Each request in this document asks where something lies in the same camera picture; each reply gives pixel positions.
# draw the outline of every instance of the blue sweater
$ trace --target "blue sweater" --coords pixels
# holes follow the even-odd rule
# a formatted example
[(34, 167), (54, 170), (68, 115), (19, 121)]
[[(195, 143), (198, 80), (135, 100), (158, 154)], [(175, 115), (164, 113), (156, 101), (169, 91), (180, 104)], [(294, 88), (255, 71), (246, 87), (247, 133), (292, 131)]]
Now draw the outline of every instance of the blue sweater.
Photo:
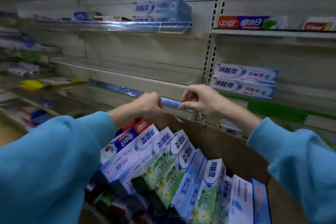
[[(0, 223), (76, 224), (100, 149), (115, 135), (104, 112), (53, 118), (0, 147)], [(298, 200), (311, 223), (336, 223), (336, 154), (313, 132), (288, 132), (269, 118), (248, 146)]]

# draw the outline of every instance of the cardboard box flap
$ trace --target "cardboard box flap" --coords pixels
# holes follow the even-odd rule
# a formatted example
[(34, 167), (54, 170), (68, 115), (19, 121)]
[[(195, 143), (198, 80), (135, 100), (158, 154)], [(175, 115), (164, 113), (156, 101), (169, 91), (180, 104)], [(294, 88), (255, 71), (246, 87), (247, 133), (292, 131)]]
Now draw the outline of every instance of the cardboard box flap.
[(274, 178), (267, 184), (272, 224), (309, 224), (299, 202), (292, 199)]
[(227, 169), (234, 174), (246, 180), (254, 178), (267, 184), (268, 164), (258, 153), (246, 146), (246, 140), (168, 113), (146, 120), (150, 124), (154, 123), (159, 130), (169, 127), (176, 133), (183, 129), (195, 148), (200, 148), (208, 159), (222, 158)]

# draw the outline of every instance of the supermarket aisle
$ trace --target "supermarket aisle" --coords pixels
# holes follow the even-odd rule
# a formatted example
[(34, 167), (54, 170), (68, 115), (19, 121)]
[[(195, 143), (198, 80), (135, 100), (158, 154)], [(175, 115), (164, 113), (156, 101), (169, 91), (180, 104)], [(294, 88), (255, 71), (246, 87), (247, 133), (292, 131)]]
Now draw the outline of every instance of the supermarket aisle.
[(24, 133), (0, 116), (0, 146), (22, 137)]

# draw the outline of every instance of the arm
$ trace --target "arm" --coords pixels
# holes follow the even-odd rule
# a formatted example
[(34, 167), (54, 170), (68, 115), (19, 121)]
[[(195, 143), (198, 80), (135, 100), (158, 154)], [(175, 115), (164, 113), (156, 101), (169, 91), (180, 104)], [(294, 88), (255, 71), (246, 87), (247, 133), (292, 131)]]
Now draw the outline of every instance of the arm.
[(108, 113), (56, 117), (0, 147), (0, 223), (77, 223), (100, 150), (131, 119), (164, 112), (160, 99), (144, 94)]
[(336, 223), (336, 154), (315, 133), (261, 121), (205, 85), (189, 86), (183, 102), (182, 108), (232, 120), (250, 135), (247, 146), (268, 161), (269, 173), (301, 203), (311, 223)]

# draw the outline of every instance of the person's left hand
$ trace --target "person's left hand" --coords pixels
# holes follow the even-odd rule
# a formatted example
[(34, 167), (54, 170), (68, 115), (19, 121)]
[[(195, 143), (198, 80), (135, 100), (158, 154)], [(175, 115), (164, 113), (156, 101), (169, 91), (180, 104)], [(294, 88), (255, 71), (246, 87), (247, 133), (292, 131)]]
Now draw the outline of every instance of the person's left hand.
[(156, 92), (144, 93), (141, 97), (135, 99), (131, 105), (141, 116), (153, 117), (165, 113), (163, 109), (162, 99)]

